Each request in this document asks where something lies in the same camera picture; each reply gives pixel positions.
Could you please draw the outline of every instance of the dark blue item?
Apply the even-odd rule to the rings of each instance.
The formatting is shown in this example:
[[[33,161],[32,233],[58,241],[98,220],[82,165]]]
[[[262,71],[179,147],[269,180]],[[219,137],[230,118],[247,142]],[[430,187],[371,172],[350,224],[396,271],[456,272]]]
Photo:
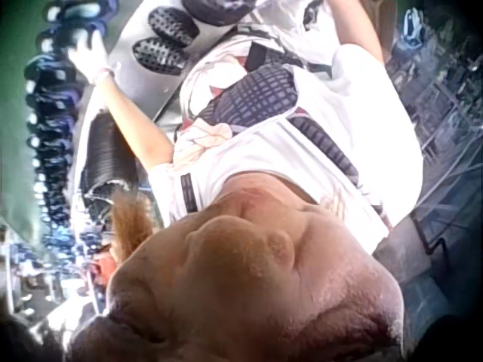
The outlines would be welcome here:
[[[52,98],[52,96],[57,95],[64,96],[70,98],[74,105],[77,105],[82,98],[82,94],[84,93],[84,85],[77,82],[44,85],[35,83],[34,81],[31,82],[33,87],[32,89],[27,90],[28,94],[39,95],[47,98]]]
[[[71,115],[55,115],[52,117],[46,115],[39,115],[37,113],[32,113],[27,118],[27,124],[31,124],[32,126],[36,125],[45,125],[50,128],[65,128],[68,127],[71,131],[74,130],[75,120],[77,119],[77,112]]]
[[[118,12],[118,0],[70,0],[49,2],[42,17],[47,23],[66,20],[102,20],[107,23]]]
[[[68,123],[59,124],[56,127],[51,127],[48,124],[31,124],[27,122],[27,128],[30,133],[42,135],[47,132],[55,132],[60,138],[72,139],[72,129]]]
[[[183,6],[197,20],[213,26],[236,24],[257,5],[257,0],[183,0]]]
[[[32,160],[32,165],[34,167],[52,168],[52,167],[63,167],[66,170],[72,166],[72,156],[70,155],[57,155],[52,156],[51,154],[38,153],[36,157]]]
[[[75,67],[63,56],[54,53],[39,54],[26,64],[23,76],[40,85],[57,85],[75,81]]]
[[[38,135],[30,135],[27,145],[34,149],[37,154],[48,154],[55,152],[55,155],[72,155],[72,141],[64,138],[41,138]]]
[[[81,32],[89,33],[88,46],[94,30],[106,35],[106,24],[99,20],[68,20],[38,34],[35,45],[40,53],[67,54],[67,49],[75,47]]]
[[[77,104],[75,99],[64,94],[27,94],[25,101],[36,113],[48,117],[71,115]]]

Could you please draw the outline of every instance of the white shirt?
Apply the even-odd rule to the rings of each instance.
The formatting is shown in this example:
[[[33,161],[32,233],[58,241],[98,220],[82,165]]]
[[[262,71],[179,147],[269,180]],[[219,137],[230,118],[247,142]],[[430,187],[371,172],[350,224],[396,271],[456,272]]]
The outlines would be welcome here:
[[[231,175],[268,171],[290,180],[316,201],[332,198],[339,190],[345,224],[373,253],[387,236],[387,227],[361,192],[286,117],[300,106],[324,128],[383,202],[393,225],[412,210],[422,185],[423,159],[409,117],[383,65],[356,45],[343,45],[335,52],[332,79],[321,81],[303,69],[286,67],[298,90],[296,106],[207,150],[183,171],[191,173],[198,209],[215,199]],[[186,215],[183,173],[167,169],[167,164],[160,164],[149,172],[165,225]]]

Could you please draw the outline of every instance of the person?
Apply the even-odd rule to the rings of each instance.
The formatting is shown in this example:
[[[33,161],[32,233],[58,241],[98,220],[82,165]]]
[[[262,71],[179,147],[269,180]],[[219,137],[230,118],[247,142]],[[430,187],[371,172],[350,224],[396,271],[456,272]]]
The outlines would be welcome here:
[[[330,75],[292,53],[267,61],[288,53],[235,34],[184,81],[192,115],[175,144],[118,88],[99,34],[69,51],[146,168],[165,228],[152,233],[134,196],[116,196],[118,238],[142,242],[66,360],[329,361],[401,347],[401,290],[371,254],[416,203],[420,147],[364,8],[327,3],[340,42]]]

